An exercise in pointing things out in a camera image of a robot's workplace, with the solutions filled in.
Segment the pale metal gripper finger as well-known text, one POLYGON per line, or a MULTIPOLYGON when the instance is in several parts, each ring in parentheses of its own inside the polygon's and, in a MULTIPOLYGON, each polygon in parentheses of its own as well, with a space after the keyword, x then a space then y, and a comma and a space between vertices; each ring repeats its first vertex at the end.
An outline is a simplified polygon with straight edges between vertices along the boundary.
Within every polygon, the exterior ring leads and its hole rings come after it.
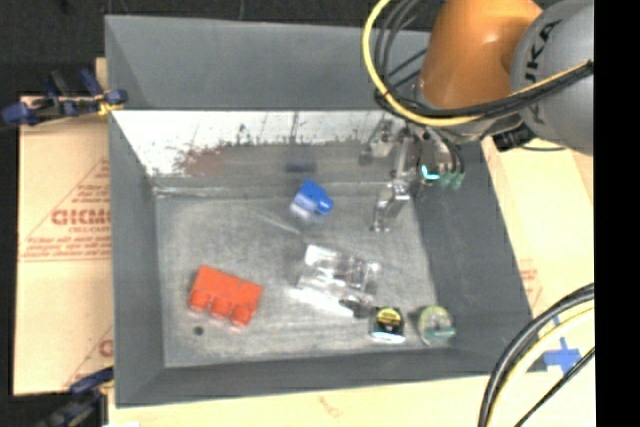
POLYGON ((375 159, 388 157, 393 147, 393 121, 381 119, 362 146, 358 162, 363 166, 370 165, 375 159))
POLYGON ((376 196, 371 230, 388 232, 410 199, 409 187, 404 182, 386 184, 376 196))

